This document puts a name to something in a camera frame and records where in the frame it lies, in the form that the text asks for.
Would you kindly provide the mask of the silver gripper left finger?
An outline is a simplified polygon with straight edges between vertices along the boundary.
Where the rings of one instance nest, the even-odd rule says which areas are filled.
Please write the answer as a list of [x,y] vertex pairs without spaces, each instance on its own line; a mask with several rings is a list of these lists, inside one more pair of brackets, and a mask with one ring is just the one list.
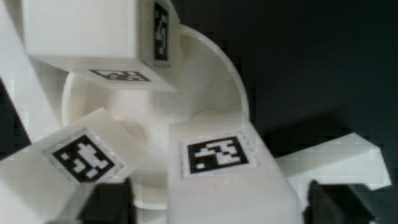
[[98,184],[78,213],[82,224],[137,224],[131,181]]

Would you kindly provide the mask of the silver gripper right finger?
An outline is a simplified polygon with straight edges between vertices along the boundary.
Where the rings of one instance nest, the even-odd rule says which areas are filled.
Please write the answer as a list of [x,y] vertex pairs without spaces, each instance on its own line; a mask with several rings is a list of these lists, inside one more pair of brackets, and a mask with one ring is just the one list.
[[354,184],[311,181],[304,224],[370,224],[375,215],[354,191]]

